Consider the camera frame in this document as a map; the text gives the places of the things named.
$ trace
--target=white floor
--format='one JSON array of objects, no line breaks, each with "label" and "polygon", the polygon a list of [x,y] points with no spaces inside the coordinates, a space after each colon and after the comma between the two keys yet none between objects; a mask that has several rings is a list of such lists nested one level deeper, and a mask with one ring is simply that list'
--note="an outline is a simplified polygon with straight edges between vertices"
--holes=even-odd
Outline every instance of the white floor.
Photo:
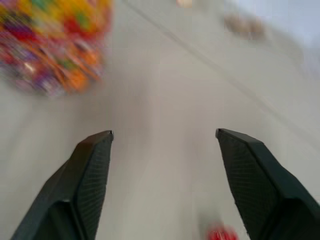
[{"label": "white floor", "polygon": [[294,65],[299,51],[233,37],[214,9],[117,1],[102,84],[50,100],[0,83],[0,239],[76,143],[103,130],[115,140],[97,240],[201,240],[217,220],[247,240],[216,128],[262,140],[320,201],[318,89]]}]

